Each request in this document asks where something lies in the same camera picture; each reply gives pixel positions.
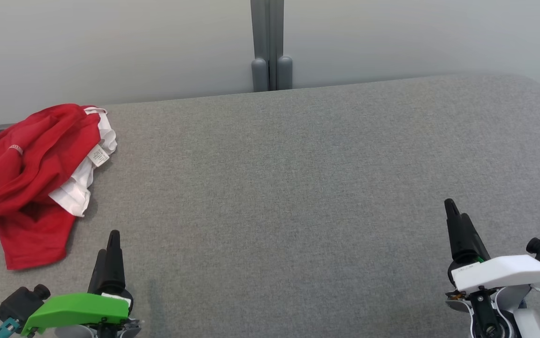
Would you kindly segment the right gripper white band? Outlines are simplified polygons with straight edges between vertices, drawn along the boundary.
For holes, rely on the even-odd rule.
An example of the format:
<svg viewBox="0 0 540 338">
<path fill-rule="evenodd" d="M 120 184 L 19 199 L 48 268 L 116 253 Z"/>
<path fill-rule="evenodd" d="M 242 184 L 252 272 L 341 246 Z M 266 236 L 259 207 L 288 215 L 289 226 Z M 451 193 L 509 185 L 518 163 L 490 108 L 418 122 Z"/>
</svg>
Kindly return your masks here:
<svg viewBox="0 0 540 338">
<path fill-rule="evenodd" d="M 444 201 L 444 209 L 453 259 L 448 278 L 457 291 L 469 295 L 482 290 L 540 283 L 540 261 L 531 255 L 503 255 L 490 259 L 469 215 L 461 214 L 453 199 Z"/>
</svg>

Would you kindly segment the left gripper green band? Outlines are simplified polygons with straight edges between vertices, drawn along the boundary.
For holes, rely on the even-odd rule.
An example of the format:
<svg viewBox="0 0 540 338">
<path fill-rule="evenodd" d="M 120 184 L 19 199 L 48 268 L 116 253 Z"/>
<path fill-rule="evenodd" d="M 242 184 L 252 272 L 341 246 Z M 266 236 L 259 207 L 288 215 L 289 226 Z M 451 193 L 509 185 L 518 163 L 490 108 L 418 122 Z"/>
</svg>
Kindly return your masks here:
<svg viewBox="0 0 540 338">
<path fill-rule="evenodd" d="M 98 295 L 103 272 L 103 294 Z M 52 329 L 58 338 L 134 338 L 141 321 L 129 316 L 133 297 L 126 289 L 121 237 L 112 230 L 99 250 L 88 293 L 51 297 L 32 313 L 20 334 L 33 338 Z"/>
</svg>

